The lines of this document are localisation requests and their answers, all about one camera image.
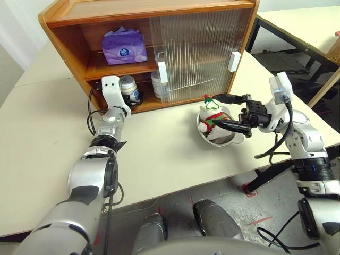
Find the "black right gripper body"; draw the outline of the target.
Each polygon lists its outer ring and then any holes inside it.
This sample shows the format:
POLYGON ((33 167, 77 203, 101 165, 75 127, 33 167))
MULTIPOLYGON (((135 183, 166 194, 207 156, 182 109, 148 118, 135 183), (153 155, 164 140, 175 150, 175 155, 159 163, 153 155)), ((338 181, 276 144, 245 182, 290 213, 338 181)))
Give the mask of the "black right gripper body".
POLYGON ((242 99, 243 103, 246 103, 246 108, 241 110, 239 122, 252 128, 266 128, 271 121, 271 114, 267 112, 265 105, 260 101, 252 100, 249 93, 243 95, 242 99))

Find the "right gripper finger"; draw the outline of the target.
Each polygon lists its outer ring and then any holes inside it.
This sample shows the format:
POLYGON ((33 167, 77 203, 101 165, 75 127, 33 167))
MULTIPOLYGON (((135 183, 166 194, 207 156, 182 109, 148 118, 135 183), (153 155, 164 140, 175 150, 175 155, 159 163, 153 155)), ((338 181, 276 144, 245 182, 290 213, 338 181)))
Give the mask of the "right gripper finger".
POLYGON ((218 94, 214 95, 214 99, 223 103, 223 104, 237 104, 240 105, 244 102, 246 102, 246 99, 244 96, 237 96, 237 95, 231 95, 231 94, 218 94))
POLYGON ((214 120, 214 124, 222 129, 235 133, 241 133, 246 138, 250 138, 252 136, 252 127, 248 124, 243 124, 234 120, 214 120))

